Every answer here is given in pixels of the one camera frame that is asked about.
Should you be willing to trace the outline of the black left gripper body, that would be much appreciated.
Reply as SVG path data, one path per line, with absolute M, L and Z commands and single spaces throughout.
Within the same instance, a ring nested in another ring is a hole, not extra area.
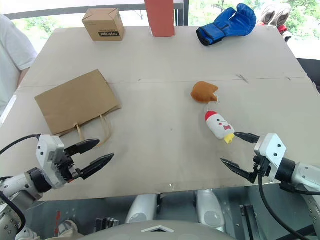
M 81 170 L 75 166 L 72 159 L 72 156 L 75 154 L 77 154 L 77 152 L 72 147 L 68 147 L 63 150 L 61 157 L 55 162 L 57 172 L 67 183 L 76 180 L 82 174 Z

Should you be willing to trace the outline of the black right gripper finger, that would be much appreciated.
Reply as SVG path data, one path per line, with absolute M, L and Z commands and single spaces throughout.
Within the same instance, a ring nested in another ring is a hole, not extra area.
M 240 177 L 248 180 L 250 183 L 254 184 L 257 178 L 256 172 L 248 172 L 240 168 L 240 166 L 232 161 L 224 158 L 220 158 L 221 162 L 228 167 L 233 173 L 239 175 Z
M 245 132 L 235 132 L 234 135 L 248 143 L 256 144 L 260 139 L 259 136 L 252 134 L 252 133 L 245 133 Z

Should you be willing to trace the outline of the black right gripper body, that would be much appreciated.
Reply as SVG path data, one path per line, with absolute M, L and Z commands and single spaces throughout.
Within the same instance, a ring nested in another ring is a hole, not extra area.
M 254 165 L 253 165 L 254 179 L 256 179 L 257 176 L 269 177 L 271 172 L 271 166 L 270 166 L 271 163 L 265 156 L 255 155 L 253 158 L 253 162 L 254 162 Z

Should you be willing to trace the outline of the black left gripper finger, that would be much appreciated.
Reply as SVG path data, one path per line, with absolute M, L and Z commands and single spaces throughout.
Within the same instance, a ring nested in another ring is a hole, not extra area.
M 114 153 L 110 153 L 97 158 L 92 161 L 87 167 L 79 170 L 79 177 L 83 180 L 88 179 L 98 171 L 102 170 L 115 156 Z
M 93 149 L 99 143 L 100 143 L 99 139 L 86 139 L 68 148 L 65 148 L 64 152 L 67 153 L 69 156 L 73 156 L 76 154 L 83 154 Z

